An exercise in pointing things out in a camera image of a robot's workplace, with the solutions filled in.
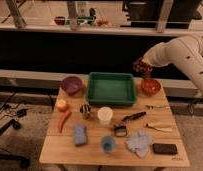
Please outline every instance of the blue sponge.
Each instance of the blue sponge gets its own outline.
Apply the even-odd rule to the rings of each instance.
[[[86,126],[82,124],[74,125],[75,146],[81,146],[87,143]]]

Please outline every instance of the black tongs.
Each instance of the black tongs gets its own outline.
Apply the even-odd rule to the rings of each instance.
[[[135,113],[135,114],[132,114],[132,115],[128,115],[128,116],[125,116],[121,122],[127,122],[127,121],[131,121],[131,120],[136,120],[142,116],[144,116],[146,114],[146,112],[139,112],[139,113]]]

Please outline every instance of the black stand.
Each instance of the black stand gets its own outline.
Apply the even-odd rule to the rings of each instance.
[[[15,121],[14,119],[11,119],[8,121],[3,127],[0,128],[0,136],[10,127],[13,126],[14,129],[19,129],[21,127],[20,123]],[[11,155],[11,154],[0,154],[0,160],[18,160],[20,161],[20,168],[26,169],[30,165],[30,160],[23,157],[23,156],[17,156],[17,155]]]

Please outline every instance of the cup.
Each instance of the cup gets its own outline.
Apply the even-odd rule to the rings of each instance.
[[[101,139],[101,147],[105,153],[110,153],[116,146],[115,139],[112,136],[104,136]]]
[[[98,110],[99,123],[103,126],[108,126],[113,117],[113,110],[109,107],[102,107]]]

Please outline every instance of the carrot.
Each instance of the carrot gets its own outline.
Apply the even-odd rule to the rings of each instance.
[[[62,113],[62,116],[59,120],[59,124],[58,124],[58,130],[59,130],[59,133],[62,133],[62,129],[63,129],[63,126],[64,126],[64,123],[65,121],[67,120],[67,118],[70,116],[70,110],[66,110],[66,112]]]

